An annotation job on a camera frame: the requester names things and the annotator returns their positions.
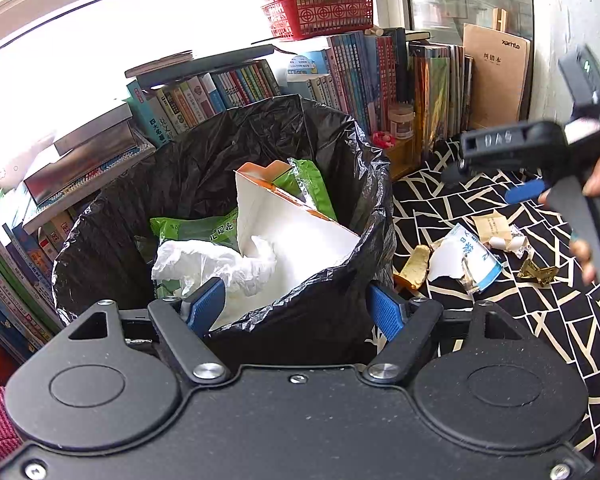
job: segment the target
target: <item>patterned tablecloth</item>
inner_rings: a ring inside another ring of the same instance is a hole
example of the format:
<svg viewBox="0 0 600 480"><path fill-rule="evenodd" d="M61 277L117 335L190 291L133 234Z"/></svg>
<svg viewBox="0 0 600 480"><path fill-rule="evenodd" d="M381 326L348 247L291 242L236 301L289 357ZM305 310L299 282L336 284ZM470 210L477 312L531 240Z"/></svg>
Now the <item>patterned tablecloth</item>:
<svg viewBox="0 0 600 480"><path fill-rule="evenodd" d="M481 174L453 189L440 183L440 171L458 156L458 143L438 146L421 170L394 183L394 225L397 270L417 244L430 245L456 224L475 231L471 216L499 211L528 237L541 267L560 267L548 287L516 277L522 260L511 253L493 251L503 264L496 282L473 297L451 278L426 283L420 290L448 309L471 309L474 301L496 301L531 332L555 349L578 371L589 389L589 409L573 439L574 445L592 456L600 440L600 286L584 285L581 269L570 254L571 229L563 218L536 202L507 205L504 195L522 182L517 173ZM449 343L441 352L459 349Z"/></svg>

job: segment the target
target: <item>human hand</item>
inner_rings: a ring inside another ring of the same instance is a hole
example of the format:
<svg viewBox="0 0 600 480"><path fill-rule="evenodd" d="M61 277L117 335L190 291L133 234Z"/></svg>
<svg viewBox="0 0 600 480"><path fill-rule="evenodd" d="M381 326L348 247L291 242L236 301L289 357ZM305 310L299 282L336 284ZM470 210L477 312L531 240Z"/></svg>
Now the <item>human hand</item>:
<svg viewBox="0 0 600 480"><path fill-rule="evenodd" d="M541 204L546 203L546 197L549 195L550 191L551 190L545 191L540 195L538 201ZM593 173L582 188L582 194L584 196L600 196L600 158L598 159L596 167L593 169ZM582 265L582 281L585 285L589 285L596 277L596 268L591 263L591 249L589 244L584 240L579 240L576 236L571 235L569 248L571 253Z"/></svg>

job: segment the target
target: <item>black trash bag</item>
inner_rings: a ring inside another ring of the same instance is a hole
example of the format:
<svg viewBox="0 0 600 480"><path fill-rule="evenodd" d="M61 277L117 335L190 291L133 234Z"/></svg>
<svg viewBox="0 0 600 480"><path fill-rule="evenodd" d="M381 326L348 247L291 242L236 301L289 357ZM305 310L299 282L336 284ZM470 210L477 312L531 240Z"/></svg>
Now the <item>black trash bag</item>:
<svg viewBox="0 0 600 480"><path fill-rule="evenodd" d="M69 320L103 298L121 309L154 299L134 237L149 218L225 215L237 204L234 171L289 157L313 160L338 221L361 235L350 259L284 298L215 330L205 343L225 364L360 362L373 323L365 289L392 284L395 232L389 163L353 118L298 95L232 108L183 134L106 186L76 222L56 259L56 309Z"/></svg>

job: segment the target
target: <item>metal bolt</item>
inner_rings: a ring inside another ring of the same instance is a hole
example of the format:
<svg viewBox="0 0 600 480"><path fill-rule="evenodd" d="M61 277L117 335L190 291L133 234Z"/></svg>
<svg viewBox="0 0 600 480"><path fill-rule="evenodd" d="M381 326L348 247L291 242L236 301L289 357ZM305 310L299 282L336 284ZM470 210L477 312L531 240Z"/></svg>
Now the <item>metal bolt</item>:
<svg viewBox="0 0 600 480"><path fill-rule="evenodd" d="M367 370L374 379L393 379L400 373L400 368L391 363L371 365Z"/></svg>
<svg viewBox="0 0 600 480"><path fill-rule="evenodd" d="M31 462L25 466L24 474L29 480L44 480L46 477L46 469L42 464Z"/></svg>
<svg viewBox="0 0 600 480"><path fill-rule="evenodd" d="M202 363L193 369L193 374L199 379L217 379L224 374L224 367L220 363Z"/></svg>
<svg viewBox="0 0 600 480"><path fill-rule="evenodd" d="M549 473L549 478L551 480L567 480L571 475L571 468L566 464L558 464L551 469L551 473Z"/></svg>
<svg viewBox="0 0 600 480"><path fill-rule="evenodd" d="M306 384L309 379L306 375L292 375L289 377L289 382L293 384Z"/></svg>

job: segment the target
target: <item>red plastic basket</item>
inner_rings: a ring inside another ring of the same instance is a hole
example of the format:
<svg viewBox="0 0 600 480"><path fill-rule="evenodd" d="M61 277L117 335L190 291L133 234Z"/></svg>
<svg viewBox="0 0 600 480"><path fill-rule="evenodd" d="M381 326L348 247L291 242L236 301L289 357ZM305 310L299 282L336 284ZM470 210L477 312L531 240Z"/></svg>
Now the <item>red plastic basket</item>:
<svg viewBox="0 0 600 480"><path fill-rule="evenodd" d="M364 30L374 22L373 0L269 0L262 10L272 35L283 41Z"/></svg>

